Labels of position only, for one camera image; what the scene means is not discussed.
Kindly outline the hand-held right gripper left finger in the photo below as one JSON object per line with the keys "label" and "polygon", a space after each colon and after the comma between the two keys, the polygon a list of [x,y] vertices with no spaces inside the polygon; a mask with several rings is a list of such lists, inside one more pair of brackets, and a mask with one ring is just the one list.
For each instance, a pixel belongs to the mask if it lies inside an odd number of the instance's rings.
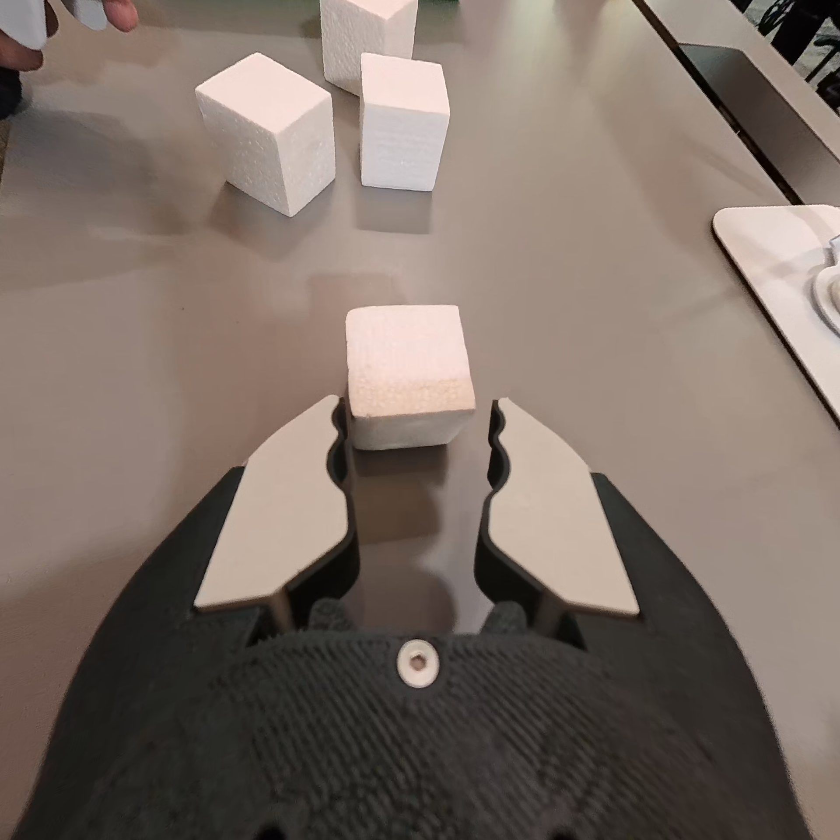
{"label": "hand-held right gripper left finger", "polygon": [[349,489],[343,399],[326,395],[257,447],[210,554],[199,613],[267,609],[281,631],[356,582],[360,546]]}

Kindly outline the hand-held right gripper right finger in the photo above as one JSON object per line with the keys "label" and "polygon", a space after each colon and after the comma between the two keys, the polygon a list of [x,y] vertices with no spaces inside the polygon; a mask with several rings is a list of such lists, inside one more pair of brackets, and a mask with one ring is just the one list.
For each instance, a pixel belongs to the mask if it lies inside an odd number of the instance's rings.
{"label": "hand-held right gripper right finger", "polygon": [[508,397],[493,401],[489,494],[474,576],[495,606],[511,603],[528,630],[562,635],[577,616],[637,623],[642,608],[593,474],[561,436]]}

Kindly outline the white foam cube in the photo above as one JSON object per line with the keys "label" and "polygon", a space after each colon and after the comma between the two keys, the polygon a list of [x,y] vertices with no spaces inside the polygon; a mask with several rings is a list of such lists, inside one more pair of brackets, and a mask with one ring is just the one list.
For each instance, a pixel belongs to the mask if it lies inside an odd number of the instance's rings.
{"label": "white foam cube", "polygon": [[195,89],[227,183],[294,217],[335,179],[331,93],[255,53]]}
{"label": "white foam cube", "polygon": [[476,411],[459,308],[355,308],[345,319],[350,430],[363,452],[449,445]]}
{"label": "white foam cube", "polygon": [[413,57],[417,1],[321,1],[325,80],[361,94],[361,56]]}
{"label": "white foam cube", "polygon": [[432,192],[450,117],[443,67],[364,53],[360,70],[362,185]]}

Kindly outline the person's left hand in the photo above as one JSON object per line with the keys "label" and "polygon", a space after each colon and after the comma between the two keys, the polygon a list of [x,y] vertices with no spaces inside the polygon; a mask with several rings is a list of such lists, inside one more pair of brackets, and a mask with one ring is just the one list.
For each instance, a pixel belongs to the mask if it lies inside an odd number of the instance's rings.
{"label": "person's left hand", "polygon": [[[138,13],[131,1],[104,1],[108,24],[123,33],[130,32],[138,23]],[[26,49],[7,39],[1,30],[1,68],[33,71],[43,65],[42,49]]]}

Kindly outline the white tablet stand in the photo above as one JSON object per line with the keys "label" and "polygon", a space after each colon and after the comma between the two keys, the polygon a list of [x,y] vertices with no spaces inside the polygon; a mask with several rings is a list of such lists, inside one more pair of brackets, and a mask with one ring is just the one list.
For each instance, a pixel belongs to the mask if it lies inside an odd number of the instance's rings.
{"label": "white tablet stand", "polygon": [[838,207],[727,207],[715,213],[711,229],[837,421]]}

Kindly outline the dark flat panel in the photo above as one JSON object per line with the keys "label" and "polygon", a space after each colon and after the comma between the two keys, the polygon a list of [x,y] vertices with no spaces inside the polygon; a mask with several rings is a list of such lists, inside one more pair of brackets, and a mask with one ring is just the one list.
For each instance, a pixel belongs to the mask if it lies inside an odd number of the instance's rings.
{"label": "dark flat panel", "polygon": [[838,157],[742,51],[679,43],[712,100],[803,204],[839,202]]}

